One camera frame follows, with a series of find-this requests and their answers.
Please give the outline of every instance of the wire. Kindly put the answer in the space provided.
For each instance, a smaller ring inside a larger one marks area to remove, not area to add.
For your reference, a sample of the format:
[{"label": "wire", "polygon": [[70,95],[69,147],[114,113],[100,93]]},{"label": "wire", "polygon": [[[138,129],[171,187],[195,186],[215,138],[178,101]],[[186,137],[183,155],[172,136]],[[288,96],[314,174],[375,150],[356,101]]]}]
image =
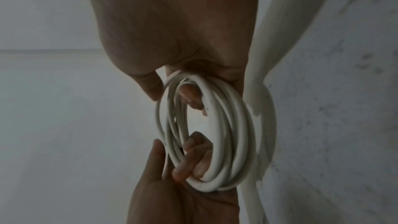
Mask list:
[{"label": "wire", "polygon": [[185,84],[196,85],[202,92],[213,143],[209,169],[202,179],[189,177],[187,182],[201,192],[234,188],[252,167],[256,154],[255,132],[246,104],[238,92],[222,80],[181,71],[166,79],[164,89],[169,88],[169,92],[165,128],[160,122],[160,101],[156,104],[156,125],[167,156],[177,166],[184,158],[181,147],[189,139],[187,105],[181,102],[178,93]]}]

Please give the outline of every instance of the cable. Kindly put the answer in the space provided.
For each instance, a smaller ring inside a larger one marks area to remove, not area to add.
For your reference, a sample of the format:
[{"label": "cable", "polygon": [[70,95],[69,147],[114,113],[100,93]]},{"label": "cable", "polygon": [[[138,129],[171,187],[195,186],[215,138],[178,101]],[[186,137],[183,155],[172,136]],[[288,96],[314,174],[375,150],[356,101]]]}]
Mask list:
[{"label": "cable", "polygon": [[202,92],[213,143],[209,169],[202,179],[189,177],[187,182],[202,192],[236,187],[252,167],[256,154],[255,132],[246,104],[236,90],[222,80],[180,71],[166,79],[164,89],[169,88],[169,92],[165,129],[160,122],[160,101],[156,104],[156,126],[167,155],[177,166],[184,158],[181,147],[189,139],[187,105],[178,94],[185,84],[196,85]]}]

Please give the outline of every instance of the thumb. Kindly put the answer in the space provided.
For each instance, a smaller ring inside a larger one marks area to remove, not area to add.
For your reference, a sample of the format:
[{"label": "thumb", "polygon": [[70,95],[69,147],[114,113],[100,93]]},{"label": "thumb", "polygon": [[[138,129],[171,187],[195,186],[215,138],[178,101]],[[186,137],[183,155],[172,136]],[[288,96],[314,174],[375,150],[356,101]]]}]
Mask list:
[{"label": "thumb", "polygon": [[166,151],[159,139],[153,141],[152,150],[141,176],[140,183],[151,183],[162,180],[163,167],[165,166]]}]

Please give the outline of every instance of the wall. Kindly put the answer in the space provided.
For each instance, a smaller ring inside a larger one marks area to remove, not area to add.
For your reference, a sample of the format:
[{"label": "wall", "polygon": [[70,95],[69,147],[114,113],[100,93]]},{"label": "wall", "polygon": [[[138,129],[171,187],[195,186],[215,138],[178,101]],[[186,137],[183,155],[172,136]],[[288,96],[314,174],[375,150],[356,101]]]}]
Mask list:
[{"label": "wall", "polygon": [[[123,223],[157,136],[79,1],[1,0],[2,223]],[[397,15],[398,0],[260,0],[245,91],[258,223],[398,218]]]}]

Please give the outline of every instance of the human hand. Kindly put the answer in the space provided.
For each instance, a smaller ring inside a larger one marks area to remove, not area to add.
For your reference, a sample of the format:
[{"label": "human hand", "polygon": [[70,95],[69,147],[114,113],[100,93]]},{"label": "human hand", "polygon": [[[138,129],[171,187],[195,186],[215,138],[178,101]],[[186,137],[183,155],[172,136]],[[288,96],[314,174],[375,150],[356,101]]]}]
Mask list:
[{"label": "human hand", "polygon": [[[191,173],[200,178],[210,164],[211,155],[210,159],[206,158],[206,153],[211,151],[210,142],[198,133],[191,137],[193,141],[183,146],[188,150],[185,165],[177,169],[168,166],[163,179],[165,149],[160,140],[153,142],[145,170],[131,198],[127,224],[239,223],[236,189],[201,193],[186,182],[178,182],[184,181]],[[207,168],[193,172],[200,163]]]},{"label": "human hand", "polygon": [[[112,62],[153,100],[163,84],[156,69],[200,72],[230,83],[241,95],[257,0],[92,0],[99,34]],[[183,102],[202,109],[196,86]]]}]

